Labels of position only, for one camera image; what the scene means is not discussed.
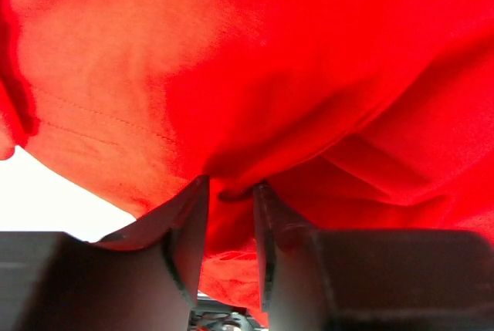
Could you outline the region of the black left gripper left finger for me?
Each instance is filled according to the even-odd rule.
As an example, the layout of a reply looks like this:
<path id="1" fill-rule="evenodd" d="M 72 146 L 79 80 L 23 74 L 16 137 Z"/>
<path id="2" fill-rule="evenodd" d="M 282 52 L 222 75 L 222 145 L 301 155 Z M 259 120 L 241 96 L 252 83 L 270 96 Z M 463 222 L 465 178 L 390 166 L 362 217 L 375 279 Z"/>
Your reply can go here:
<path id="1" fill-rule="evenodd" d="M 1 234 L 3 330 L 185 330 L 205 246 L 209 179 L 97 242 Z"/>

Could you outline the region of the red t shirt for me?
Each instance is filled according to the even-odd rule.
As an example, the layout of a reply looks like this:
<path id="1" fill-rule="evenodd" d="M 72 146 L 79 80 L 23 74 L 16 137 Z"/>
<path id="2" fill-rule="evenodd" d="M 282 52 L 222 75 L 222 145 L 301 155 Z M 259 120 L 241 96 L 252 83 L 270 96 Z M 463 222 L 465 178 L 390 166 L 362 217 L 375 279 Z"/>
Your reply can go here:
<path id="1" fill-rule="evenodd" d="M 211 177 L 200 290 L 268 322 L 250 188 L 493 236 L 493 0 L 1 0 L 1 157 L 139 217 Z"/>

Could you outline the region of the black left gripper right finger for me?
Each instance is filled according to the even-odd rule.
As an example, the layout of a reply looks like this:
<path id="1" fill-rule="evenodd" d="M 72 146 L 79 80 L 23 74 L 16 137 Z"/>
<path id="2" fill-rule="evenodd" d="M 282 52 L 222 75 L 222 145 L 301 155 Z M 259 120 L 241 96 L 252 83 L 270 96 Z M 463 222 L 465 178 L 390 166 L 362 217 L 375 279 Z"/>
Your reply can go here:
<path id="1" fill-rule="evenodd" d="M 325 230 L 253 190 L 271 330 L 491 330 L 493 248 L 470 231 Z"/>

